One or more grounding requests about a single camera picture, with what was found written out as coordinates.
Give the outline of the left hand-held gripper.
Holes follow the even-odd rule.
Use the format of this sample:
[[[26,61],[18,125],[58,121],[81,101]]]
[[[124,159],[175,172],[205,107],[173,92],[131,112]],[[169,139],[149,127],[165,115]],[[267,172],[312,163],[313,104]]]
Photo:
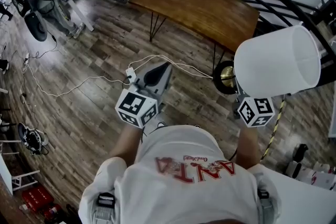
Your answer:
[[[135,73],[130,67],[126,74],[130,85],[122,90],[115,110],[123,122],[142,129],[160,112],[163,94],[171,78],[172,65],[169,62],[159,62],[139,73]]]

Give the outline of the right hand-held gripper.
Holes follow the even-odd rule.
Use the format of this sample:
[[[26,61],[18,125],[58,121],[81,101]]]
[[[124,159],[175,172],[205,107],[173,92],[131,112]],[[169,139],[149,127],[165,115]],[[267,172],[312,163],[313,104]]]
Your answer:
[[[241,119],[247,127],[265,126],[275,115],[271,98],[250,97],[235,79],[235,92],[237,98],[233,103],[233,114]]]

